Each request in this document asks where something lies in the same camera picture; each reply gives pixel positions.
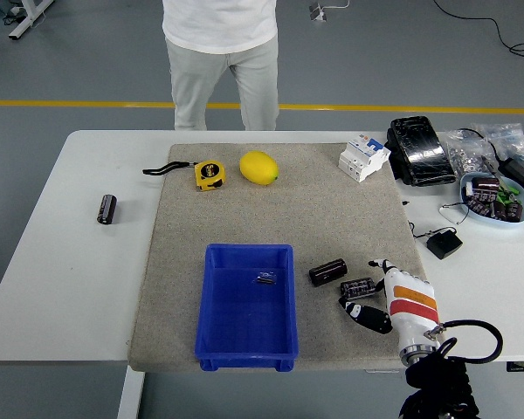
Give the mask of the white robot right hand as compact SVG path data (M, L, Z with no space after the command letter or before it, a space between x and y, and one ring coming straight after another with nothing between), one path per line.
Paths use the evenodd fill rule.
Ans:
M432 285L407 271L398 269L388 259L375 259L384 276L376 286L383 290L386 309L362 306L343 297L339 304L348 316L361 326L386 334L398 333L398 351L402 362L411 364L413 357L423 357L437 350L438 343L427 334L439 324L438 307Z

